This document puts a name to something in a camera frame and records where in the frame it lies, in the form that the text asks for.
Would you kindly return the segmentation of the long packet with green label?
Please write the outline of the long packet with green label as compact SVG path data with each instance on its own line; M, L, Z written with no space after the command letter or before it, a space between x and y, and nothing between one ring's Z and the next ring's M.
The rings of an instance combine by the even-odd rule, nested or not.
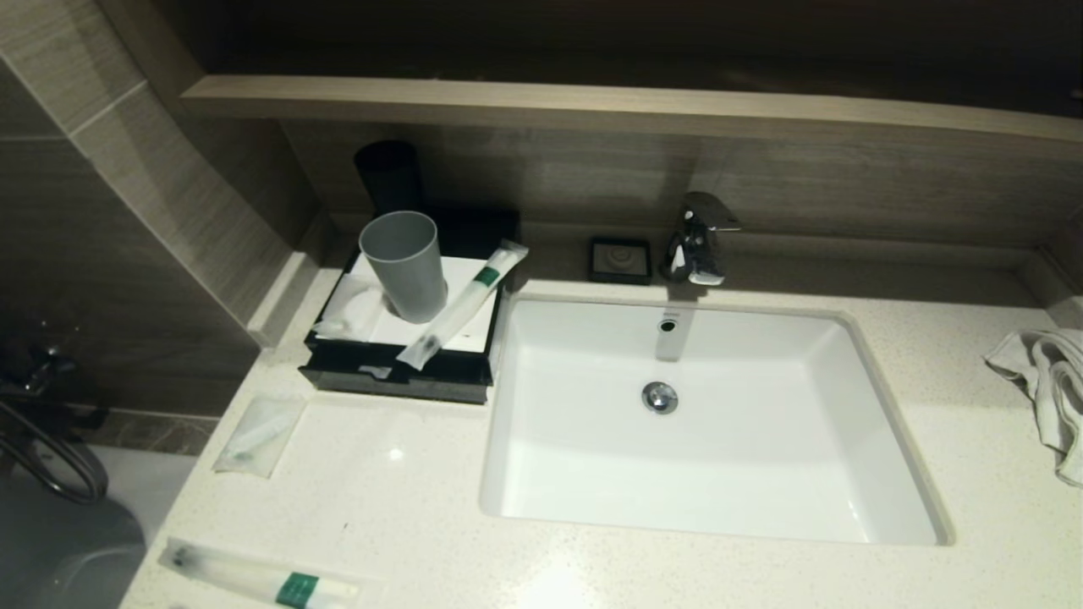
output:
M396 355L396 361L413 370L423 370L426 362L438 354L445 344L451 342L464 329L477 312L483 308L490 294L529 255L529 247L503 239L500 247L492 252L485 265L465 285L464 291L452 304L438 313L421 335Z
M289 609L356 609L371 586L171 537L159 566L217 589Z

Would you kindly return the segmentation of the black amenity box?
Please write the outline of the black amenity box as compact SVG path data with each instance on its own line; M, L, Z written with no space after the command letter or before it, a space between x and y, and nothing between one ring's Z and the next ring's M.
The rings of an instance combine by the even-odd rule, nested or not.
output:
M432 212L438 225L438 246L441 252L451 254L453 257L483 262L503 239L517 239L518 236L519 215L516 211L466 211L436 207ZM495 354L493 326L498 320L500 308L501 304L495 304L485 344L492 346L491 364L491 359ZM317 338L314 332L310 332L306 336L305 344L311 338Z

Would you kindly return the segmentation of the white rectangular mat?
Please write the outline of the white rectangular mat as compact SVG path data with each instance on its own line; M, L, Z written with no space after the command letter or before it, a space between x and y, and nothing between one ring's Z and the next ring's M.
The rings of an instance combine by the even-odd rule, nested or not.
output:
M378 277L376 277L375 272L371 270L369 261L363 255L360 255L351 269L342 275L336 288L339 288L340 285L344 285L347 281L351 280L355 282L371 283L382 289L382 285L380 284ZM490 297L487 298L487 301L485 301L485 304L483 304L483 308L477 312L477 315L473 316L467 325L465 325L464 329L461 329L459 334L451 340L451 342L445 344L445 347L464 352L483 352L485 350L485 344L487 344L492 312L494 312L496 301L498 301L498 297L496 297L495 294L490 294ZM382 315L380 315L374 334L371 334L371 339L369 339L369 342L367 344L392 344L392 346L403 348L413 344L414 340L417 339L428 327L427 324L412 324L406 322L406 320L399 318L394 308L390 304L390 301L384 297L384 294L383 308L384 310Z

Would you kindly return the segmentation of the black square soap dish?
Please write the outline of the black square soap dish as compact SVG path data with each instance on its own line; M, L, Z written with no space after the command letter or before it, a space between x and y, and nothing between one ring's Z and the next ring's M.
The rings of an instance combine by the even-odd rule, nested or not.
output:
M650 244L645 239L592 238L588 280L595 283L650 285Z

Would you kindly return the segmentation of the grey plastic cup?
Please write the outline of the grey plastic cup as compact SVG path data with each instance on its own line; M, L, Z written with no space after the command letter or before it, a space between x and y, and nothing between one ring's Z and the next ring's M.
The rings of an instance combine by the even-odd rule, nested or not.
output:
M360 232L358 246L397 318L426 324L448 303L438 225L429 216L383 213Z

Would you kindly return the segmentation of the chrome faucet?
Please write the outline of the chrome faucet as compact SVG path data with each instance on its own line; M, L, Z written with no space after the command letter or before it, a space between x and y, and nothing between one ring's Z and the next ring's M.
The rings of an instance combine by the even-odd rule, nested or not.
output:
M660 274L669 283L716 288L726 281L726 262L715 233L743 230L738 216L712 193L691 190L680 204L679 225L662 252Z

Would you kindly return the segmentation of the small white pouch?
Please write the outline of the small white pouch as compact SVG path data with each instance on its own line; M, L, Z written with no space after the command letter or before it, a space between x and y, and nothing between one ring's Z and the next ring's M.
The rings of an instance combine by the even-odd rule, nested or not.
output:
M383 310L383 293L378 286L347 281L332 293L312 331L322 339L367 344Z

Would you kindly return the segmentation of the black plastic cup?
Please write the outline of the black plastic cup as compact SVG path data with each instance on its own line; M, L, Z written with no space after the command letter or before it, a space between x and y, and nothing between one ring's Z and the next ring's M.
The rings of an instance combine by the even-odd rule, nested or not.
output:
M353 161L376 217L396 211L425 211L421 164L417 150L409 142L370 143L356 151Z

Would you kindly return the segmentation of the white rectangular sink basin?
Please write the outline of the white rectangular sink basin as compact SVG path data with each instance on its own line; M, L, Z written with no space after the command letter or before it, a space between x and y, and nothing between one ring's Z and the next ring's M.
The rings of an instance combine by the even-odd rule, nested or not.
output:
M677 390L670 414L641 391ZM492 399L481 506L554 523L945 545L850 320L522 299Z

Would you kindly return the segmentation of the small clear plastic packet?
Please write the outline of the small clear plastic packet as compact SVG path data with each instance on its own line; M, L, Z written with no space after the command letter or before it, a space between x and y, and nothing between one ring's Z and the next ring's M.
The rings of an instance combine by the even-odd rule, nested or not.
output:
M302 396L255 396L217 455L212 471L270 478L306 405Z

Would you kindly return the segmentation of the white crumpled towel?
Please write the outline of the white crumpled towel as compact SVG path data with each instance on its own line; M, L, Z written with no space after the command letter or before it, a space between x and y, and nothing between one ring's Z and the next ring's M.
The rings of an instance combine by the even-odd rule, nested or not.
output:
M1083 331L1012 332L986 364L1025 390L1039 440L1058 455L1056 477L1083 489Z

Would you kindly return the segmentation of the grey toilet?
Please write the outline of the grey toilet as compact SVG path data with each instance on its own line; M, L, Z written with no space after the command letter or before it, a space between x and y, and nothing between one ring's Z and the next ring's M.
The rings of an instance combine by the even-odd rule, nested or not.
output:
M0 609L119 609L146 537L123 505L81 506L0 480Z

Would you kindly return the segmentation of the light wooden wall shelf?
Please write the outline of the light wooden wall shelf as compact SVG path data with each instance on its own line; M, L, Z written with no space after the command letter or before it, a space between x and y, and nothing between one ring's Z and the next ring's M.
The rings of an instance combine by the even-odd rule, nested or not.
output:
M181 101L192 112L235 117L612 129L638 134L992 137L1083 145L1082 119L808 94L209 74L190 86Z

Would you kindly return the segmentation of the chrome wall valve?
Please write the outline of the chrome wall valve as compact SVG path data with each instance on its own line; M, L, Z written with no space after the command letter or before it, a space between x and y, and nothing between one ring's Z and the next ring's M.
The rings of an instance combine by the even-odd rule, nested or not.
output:
M76 361L55 346L0 344L0 396L41 397L60 376L74 370L78 370Z

